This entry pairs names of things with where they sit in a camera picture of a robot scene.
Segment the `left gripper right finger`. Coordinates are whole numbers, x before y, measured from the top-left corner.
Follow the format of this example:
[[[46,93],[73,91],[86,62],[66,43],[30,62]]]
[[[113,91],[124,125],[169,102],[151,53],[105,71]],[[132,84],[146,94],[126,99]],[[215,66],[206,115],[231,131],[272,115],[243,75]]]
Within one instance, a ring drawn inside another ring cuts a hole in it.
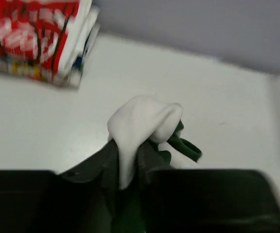
[[[147,233],[173,232],[174,200],[167,186],[170,166],[149,142],[137,152],[140,186],[140,205]]]

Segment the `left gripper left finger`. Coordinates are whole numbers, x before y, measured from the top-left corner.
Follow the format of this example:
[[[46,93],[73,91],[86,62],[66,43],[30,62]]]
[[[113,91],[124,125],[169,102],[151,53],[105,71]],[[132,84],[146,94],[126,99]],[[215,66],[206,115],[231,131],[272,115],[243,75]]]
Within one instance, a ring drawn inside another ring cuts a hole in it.
[[[89,158],[59,175],[68,183],[67,233],[109,233],[119,184],[118,147],[111,140]]]

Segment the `white green raglan t-shirt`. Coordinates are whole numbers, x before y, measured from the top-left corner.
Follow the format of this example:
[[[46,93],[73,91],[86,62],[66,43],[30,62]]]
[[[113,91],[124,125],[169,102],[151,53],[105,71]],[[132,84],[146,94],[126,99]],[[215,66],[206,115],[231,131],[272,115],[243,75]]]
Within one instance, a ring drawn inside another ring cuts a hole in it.
[[[184,129],[179,103],[161,102],[151,96],[135,96],[108,120],[109,138],[119,149],[119,187],[126,189],[136,172],[136,153],[145,141],[153,143],[159,155],[175,168],[197,168],[201,150],[181,138]]]

